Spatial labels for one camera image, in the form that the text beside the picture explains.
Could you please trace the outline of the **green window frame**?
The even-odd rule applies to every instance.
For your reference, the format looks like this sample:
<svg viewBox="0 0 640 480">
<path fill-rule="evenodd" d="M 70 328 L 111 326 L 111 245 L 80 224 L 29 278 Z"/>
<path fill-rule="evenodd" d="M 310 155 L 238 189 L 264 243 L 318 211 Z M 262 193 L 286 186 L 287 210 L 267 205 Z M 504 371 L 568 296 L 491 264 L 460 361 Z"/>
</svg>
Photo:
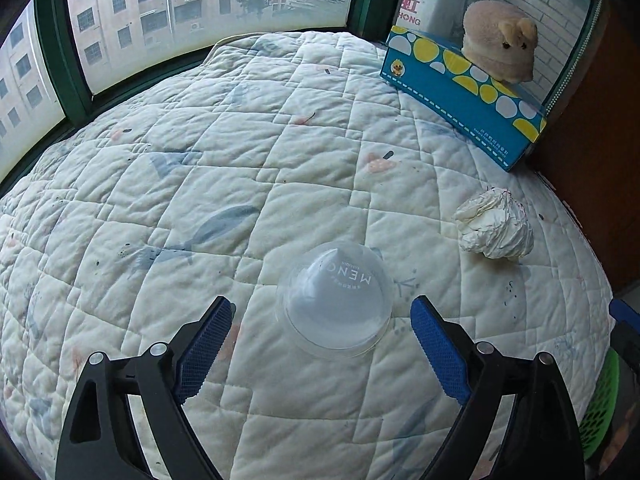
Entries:
<svg viewBox="0 0 640 480">
<path fill-rule="evenodd" d="M 373 41 L 393 26 L 461 44 L 478 0 L 1 0 L 1 175 L 16 177 L 55 130 L 246 32 L 337 29 Z M 538 30 L 527 92 L 559 97 L 604 0 L 498 0 Z"/>
</svg>

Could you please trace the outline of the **green plastic basket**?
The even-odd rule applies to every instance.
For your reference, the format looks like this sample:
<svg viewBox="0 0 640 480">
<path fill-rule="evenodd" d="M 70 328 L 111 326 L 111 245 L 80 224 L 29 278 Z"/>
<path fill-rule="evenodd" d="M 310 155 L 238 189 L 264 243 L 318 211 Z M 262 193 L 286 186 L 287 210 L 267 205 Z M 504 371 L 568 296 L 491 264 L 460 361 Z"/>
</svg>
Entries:
<svg viewBox="0 0 640 480">
<path fill-rule="evenodd" d="M 620 359 L 613 349 L 608 349 L 596 388 L 579 424 L 584 460 L 589 460 L 604 440 L 614 416 L 619 385 Z"/>
</svg>

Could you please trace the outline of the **crumpled white paper ball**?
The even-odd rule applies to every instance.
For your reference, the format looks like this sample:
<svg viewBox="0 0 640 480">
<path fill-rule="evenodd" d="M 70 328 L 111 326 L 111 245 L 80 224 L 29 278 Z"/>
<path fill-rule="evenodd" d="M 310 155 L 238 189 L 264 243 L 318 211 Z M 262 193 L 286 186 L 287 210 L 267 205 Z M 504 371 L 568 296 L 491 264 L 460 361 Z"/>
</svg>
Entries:
<svg viewBox="0 0 640 480">
<path fill-rule="evenodd" d="M 452 216 L 460 247 L 491 260 L 518 260 L 534 246 L 534 233 L 524 205 L 506 188 L 466 200 Z"/>
</svg>

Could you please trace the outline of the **white quilted bed mat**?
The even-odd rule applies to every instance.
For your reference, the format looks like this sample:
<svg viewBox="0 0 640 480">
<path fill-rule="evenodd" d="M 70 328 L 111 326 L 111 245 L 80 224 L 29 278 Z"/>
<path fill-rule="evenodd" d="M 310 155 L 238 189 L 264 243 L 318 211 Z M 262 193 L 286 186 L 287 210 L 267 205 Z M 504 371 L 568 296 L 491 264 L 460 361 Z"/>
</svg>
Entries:
<svg viewBox="0 0 640 480">
<path fill-rule="evenodd" d="M 184 410 L 227 479 L 415 479 L 456 418 L 410 327 L 417 296 L 507 356 L 554 355 L 574 410 L 608 348 L 611 287 L 536 174 L 501 170 L 381 78 L 381 49 L 292 32 L 206 62 L 51 146 L 1 201 L 1 419 L 41 478 L 91 353 L 137 356 L 218 296 L 232 330 Z M 452 216 L 506 188 L 533 250 L 463 250 Z M 337 240 L 381 253 L 390 326 L 322 359 L 276 318 L 291 263 Z"/>
</svg>

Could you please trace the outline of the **blue yellow tissue box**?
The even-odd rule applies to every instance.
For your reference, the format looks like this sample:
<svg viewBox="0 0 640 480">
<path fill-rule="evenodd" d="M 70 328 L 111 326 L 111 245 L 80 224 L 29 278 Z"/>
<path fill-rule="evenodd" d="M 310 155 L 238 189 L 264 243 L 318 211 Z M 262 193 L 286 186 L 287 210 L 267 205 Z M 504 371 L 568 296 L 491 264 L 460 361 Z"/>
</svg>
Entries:
<svg viewBox="0 0 640 480">
<path fill-rule="evenodd" d="M 547 125 L 524 90 L 495 80 L 452 44 L 394 26 L 381 77 L 410 94 L 467 136 L 509 171 L 533 148 Z"/>
</svg>

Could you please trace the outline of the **clear plastic dome lid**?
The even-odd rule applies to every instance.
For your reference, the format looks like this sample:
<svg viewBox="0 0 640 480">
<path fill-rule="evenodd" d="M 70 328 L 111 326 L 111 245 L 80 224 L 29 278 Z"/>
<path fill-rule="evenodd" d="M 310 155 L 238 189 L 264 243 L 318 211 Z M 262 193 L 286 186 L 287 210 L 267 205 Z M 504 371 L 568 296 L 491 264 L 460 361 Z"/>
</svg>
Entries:
<svg viewBox="0 0 640 480">
<path fill-rule="evenodd" d="M 276 317 L 285 335 L 312 356 L 350 359 L 382 338 L 393 302 L 381 253 L 339 240 L 305 252 L 283 272 Z"/>
</svg>

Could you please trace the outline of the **brown wooden panel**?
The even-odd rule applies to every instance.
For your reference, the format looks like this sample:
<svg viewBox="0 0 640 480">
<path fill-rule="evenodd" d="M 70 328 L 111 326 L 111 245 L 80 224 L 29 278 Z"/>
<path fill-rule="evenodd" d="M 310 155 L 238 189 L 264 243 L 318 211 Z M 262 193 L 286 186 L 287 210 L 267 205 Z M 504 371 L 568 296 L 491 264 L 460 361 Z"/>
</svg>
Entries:
<svg viewBox="0 0 640 480">
<path fill-rule="evenodd" d="M 639 45 L 606 2 L 529 165 L 579 222 L 613 292 L 639 281 Z"/>
</svg>

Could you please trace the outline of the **beige plush toy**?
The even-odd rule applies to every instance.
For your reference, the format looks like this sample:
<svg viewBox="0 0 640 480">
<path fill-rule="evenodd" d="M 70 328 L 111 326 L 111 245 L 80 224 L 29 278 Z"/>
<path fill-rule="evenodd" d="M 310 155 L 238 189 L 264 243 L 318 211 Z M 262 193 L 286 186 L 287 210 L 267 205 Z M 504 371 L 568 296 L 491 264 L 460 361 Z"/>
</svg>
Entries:
<svg viewBox="0 0 640 480">
<path fill-rule="evenodd" d="M 495 80 L 531 81 L 537 44 L 536 23 L 513 4 L 478 0 L 465 10 L 461 52 Z"/>
</svg>

